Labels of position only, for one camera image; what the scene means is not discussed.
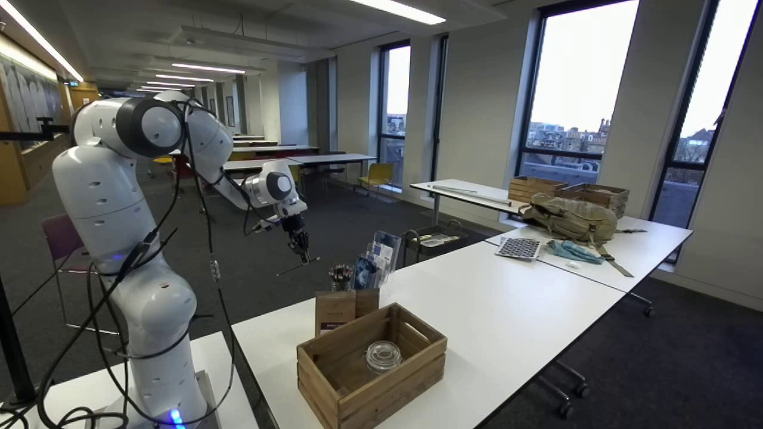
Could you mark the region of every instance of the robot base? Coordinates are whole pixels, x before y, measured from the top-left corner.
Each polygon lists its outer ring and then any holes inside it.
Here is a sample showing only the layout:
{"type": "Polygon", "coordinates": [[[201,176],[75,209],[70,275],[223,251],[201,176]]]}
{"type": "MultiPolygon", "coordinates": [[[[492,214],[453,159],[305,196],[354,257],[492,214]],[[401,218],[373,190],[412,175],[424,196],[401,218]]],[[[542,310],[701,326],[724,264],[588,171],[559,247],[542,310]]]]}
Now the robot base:
{"type": "MultiPolygon", "coordinates": [[[[201,393],[206,396],[209,411],[215,408],[223,396],[221,397],[215,396],[209,372],[197,372],[197,382],[201,393]]],[[[113,405],[102,408],[101,413],[123,413],[123,411],[124,411],[124,397],[117,397],[113,405]]],[[[124,429],[156,429],[156,425],[143,419],[131,405],[126,405],[126,418],[130,418],[130,425],[124,429]]],[[[116,419],[101,419],[98,425],[92,425],[86,429],[113,429],[113,426],[116,426],[116,419]]],[[[218,415],[211,415],[203,421],[192,425],[186,429],[221,429],[221,421],[218,421],[218,415]]]]}

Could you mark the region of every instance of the window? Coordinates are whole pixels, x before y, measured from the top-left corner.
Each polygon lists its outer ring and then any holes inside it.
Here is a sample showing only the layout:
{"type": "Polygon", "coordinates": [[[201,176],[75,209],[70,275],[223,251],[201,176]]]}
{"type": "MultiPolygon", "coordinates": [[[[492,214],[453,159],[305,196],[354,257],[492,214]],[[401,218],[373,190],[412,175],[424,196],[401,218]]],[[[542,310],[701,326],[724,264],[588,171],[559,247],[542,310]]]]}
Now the window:
{"type": "Polygon", "coordinates": [[[640,0],[542,9],[517,176],[597,181],[637,9],[640,0]]]}
{"type": "Polygon", "coordinates": [[[652,219],[690,227],[758,0],[709,0],[652,219]]]}
{"type": "Polygon", "coordinates": [[[408,115],[411,46],[385,46],[379,75],[379,140],[377,159],[393,164],[392,187],[403,187],[403,145],[408,115]]]}

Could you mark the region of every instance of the wooden box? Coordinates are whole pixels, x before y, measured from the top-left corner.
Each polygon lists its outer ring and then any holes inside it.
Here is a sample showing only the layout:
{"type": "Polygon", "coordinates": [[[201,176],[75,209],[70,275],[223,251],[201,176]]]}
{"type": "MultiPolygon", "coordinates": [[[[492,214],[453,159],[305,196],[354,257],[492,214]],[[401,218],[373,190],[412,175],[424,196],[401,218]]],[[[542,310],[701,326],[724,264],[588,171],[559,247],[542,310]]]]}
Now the wooden box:
{"type": "Polygon", "coordinates": [[[390,305],[296,347],[298,388],[330,429],[374,426],[434,387],[447,369],[447,337],[401,305],[390,305]],[[393,340],[403,362],[368,364],[374,340],[393,340]]]}
{"type": "Polygon", "coordinates": [[[316,337],[379,310],[379,289],[316,295],[316,337]]]}
{"type": "Polygon", "coordinates": [[[615,188],[615,187],[588,184],[575,188],[560,188],[557,196],[604,206],[614,209],[618,218],[626,214],[626,206],[628,206],[628,188],[615,188]]]}
{"type": "Polygon", "coordinates": [[[530,203],[532,196],[538,196],[538,193],[557,196],[557,190],[563,187],[566,184],[560,184],[560,181],[516,176],[508,187],[508,201],[530,203]]]}

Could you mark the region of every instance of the floor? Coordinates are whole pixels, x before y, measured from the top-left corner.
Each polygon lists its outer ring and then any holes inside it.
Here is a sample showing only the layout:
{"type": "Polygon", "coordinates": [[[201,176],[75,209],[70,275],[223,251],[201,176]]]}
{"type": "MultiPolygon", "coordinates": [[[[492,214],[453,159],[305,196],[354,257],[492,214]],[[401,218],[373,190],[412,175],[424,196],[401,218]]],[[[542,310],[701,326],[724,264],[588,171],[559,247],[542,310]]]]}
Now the floor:
{"type": "MultiPolygon", "coordinates": [[[[169,203],[166,171],[141,176],[156,213],[169,203]]],[[[235,319],[248,319],[330,289],[327,272],[354,263],[374,231],[403,234],[433,221],[433,213],[385,198],[308,181],[303,198],[310,209],[312,253],[321,263],[298,264],[284,231],[244,237],[244,218],[221,196],[209,193],[215,257],[235,319]]],[[[50,275],[41,221],[63,213],[54,181],[44,181],[21,207],[0,207],[0,277],[13,305],[50,275]]],[[[211,294],[211,253],[201,206],[190,184],[169,218],[166,237],[178,229],[166,254],[190,280],[201,318],[194,337],[223,326],[221,302],[211,294]]],[[[591,393],[575,400],[571,419],[553,415],[557,400],[530,384],[483,426],[763,426],[763,314],[659,281],[645,281],[640,294],[654,299],[657,314],[646,319],[637,302],[618,305],[612,324],[589,332],[571,351],[571,359],[589,376],[591,393]]],[[[68,302],[86,314],[83,280],[66,280],[68,302]]],[[[39,380],[73,330],[63,326],[55,285],[41,290],[19,314],[25,353],[39,380]]],[[[98,369],[97,340],[83,337],[58,380],[98,369]]],[[[0,400],[13,396],[0,362],[0,400]]]]}

